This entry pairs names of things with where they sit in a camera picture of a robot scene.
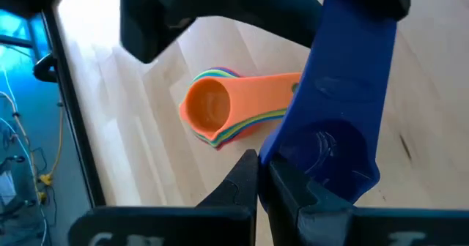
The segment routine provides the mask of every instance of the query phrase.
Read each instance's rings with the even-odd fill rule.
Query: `white cable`
[[[16,135],[18,135],[16,133],[16,131],[13,129],[13,127],[7,122],[5,121],[3,118],[0,117],[0,121],[2,121],[3,123],[5,123],[9,129]],[[31,169],[31,172],[33,172],[34,168],[33,168],[33,165],[31,163],[31,158],[29,158],[29,154],[28,154],[28,151],[26,151],[26,148],[24,148],[24,145],[23,143],[21,142],[21,139],[18,138],[18,143],[20,144],[22,150],[24,151],[24,154],[26,155],[26,157],[28,158],[28,164],[29,164],[29,167]],[[37,199],[37,205],[39,206],[39,210],[41,212],[41,215],[43,216],[43,219],[44,219],[44,234],[43,234],[43,241],[41,242],[41,246],[44,245],[44,242],[45,242],[45,235],[47,234],[47,221],[45,220],[45,215],[44,215],[44,211],[43,211],[43,208],[40,206],[40,200],[39,200],[39,195],[36,193],[36,199]]]
[[[18,104],[16,104],[15,95],[13,94],[12,87],[10,86],[10,82],[8,81],[7,70],[5,69],[4,66],[1,66],[1,68],[3,69],[2,71],[3,71],[3,75],[5,76],[5,80],[7,81],[8,91],[10,91],[10,95],[12,95],[13,103],[15,103],[15,108],[16,108],[16,111],[18,112]]]

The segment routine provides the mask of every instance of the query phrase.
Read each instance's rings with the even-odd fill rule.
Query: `wood grain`
[[[359,206],[469,209],[469,0],[412,0],[399,23],[377,162]],[[177,112],[191,79],[303,69],[309,49],[244,23],[198,19],[151,64],[119,45],[119,0],[61,0],[56,15],[106,200],[195,205],[276,122],[221,151]],[[259,210],[258,245],[271,245]]]

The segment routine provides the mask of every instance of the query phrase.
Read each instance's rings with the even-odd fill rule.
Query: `wire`
[[[64,134],[64,109],[60,107],[60,126],[59,126],[59,147],[57,148],[56,160],[53,163],[52,170],[49,173],[50,175],[56,170],[57,165],[59,164],[60,154],[62,152],[62,139]]]
[[[1,131],[1,143],[3,145],[3,150],[8,151],[10,144],[15,143],[15,138],[17,137],[10,129]]]
[[[39,152],[39,153],[41,154],[40,156],[41,156],[41,158],[43,159],[43,162],[44,162],[44,166],[43,166],[41,169],[39,169],[39,168],[37,167],[37,165],[35,165],[35,166],[36,166],[37,173],[40,173],[40,172],[42,172],[42,171],[45,171],[45,170],[47,169],[47,160],[45,159],[44,149],[43,149],[42,147],[37,147],[36,149],[31,150],[31,152],[33,152],[33,153],[34,153],[34,152]]]
[[[20,51],[20,50],[18,50],[17,48],[12,47],[11,45],[5,45],[5,44],[2,44],[2,45],[3,45],[5,48],[9,48],[9,49],[11,49],[11,50],[14,50],[14,51],[20,53],[20,54],[23,54],[24,56],[27,56],[27,57],[31,58],[31,55],[28,55],[27,53],[24,53],[23,51]]]
[[[48,190],[52,191],[52,202],[53,202],[53,224],[48,224],[49,227],[55,227],[57,224],[57,200],[56,200],[56,191],[52,186],[45,186],[42,190],[45,190],[49,196]],[[48,199],[46,206],[51,204],[51,200]]]
[[[49,241],[49,243],[48,243],[49,246],[52,246],[52,237],[51,237],[51,232],[50,231],[47,233],[47,239]]]
[[[23,126],[21,125],[20,123],[20,120],[18,119],[17,116],[15,116],[15,119],[16,119],[16,122],[18,123],[18,126],[20,128],[23,128]],[[10,129],[11,131],[13,131],[14,133],[16,133],[16,131],[13,129],[13,127],[11,127],[11,125],[5,121],[3,118],[0,117],[0,121],[4,122]],[[24,138],[25,138],[25,141],[26,143],[28,144],[29,146],[29,140],[26,136],[26,132],[24,131],[24,129],[22,129],[23,131],[23,135],[24,135]],[[20,141],[18,139],[18,143],[20,144],[22,150],[24,151],[24,154],[26,155],[26,157],[28,158],[28,162],[29,162],[29,167],[31,168],[31,171],[32,171],[32,174],[33,174],[33,183],[34,183],[34,189],[35,189],[35,193],[36,193],[36,199],[37,199],[37,204],[39,205],[39,210],[40,210],[40,213],[41,215],[43,216],[43,220],[44,220],[44,234],[43,234],[43,240],[41,242],[41,246],[44,245],[44,241],[45,241],[45,236],[47,234],[47,222],[45,220],[45,215],[44,215],[44,211],[43,211],[43,208],[40,206],[40,200],[39,200],[39,190],[37,189],[37,183],[36,183],[36,172],[35,172],[35,169],[34,169],[34,161],[33,161],[33,154],[32,152],[30,153],[31,157],[29,156],[28,152],[26,151],[26,148],[24,148],[24,145],[22,143],[22,141]]]
[[[12,98],[13,98],[13,102],[15,103],[16,112],[18,112],[18,104],[16,104],[15,95],[13,94],[12,87],[10,86],[10,82],[8,81],[7,70],[5,69],[5,67],[2,67],[2,68],[3,68],[3,75],[5,76],[5,80],[7,81],[8,90],[10,91],[10,94],[12,95]]]
[[[10,98],[10,96],[8,96],[5,92],[0,91],[0,94],[7,98],[7,100],[12,104],[13,113],[16,113],[15,103],[13,103],[12,98]]]

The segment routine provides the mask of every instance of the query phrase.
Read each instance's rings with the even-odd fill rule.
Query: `glass panel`
[[[8,85],[16,84],[16,88],[30,90],[31,84],[26,82],[25,76],[32,77],[34,61],[32,50],[12,45],[0,45],[0,88],[8,89]]]
[[[40,15],[32,18],[31,25],[40,58],[42,58],[51,52],[48,44],[48,37],[45,33],[43,18]]]
[[[4,10],[0,10],[0,34],[29,40],[26,20]]]

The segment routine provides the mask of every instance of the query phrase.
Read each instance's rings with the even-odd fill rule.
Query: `orange measuring spoon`
[[[205,76],[189,88],[180,105],[180,115],[203,141],[217,147],[253,124],[281,118],[300,75]]]

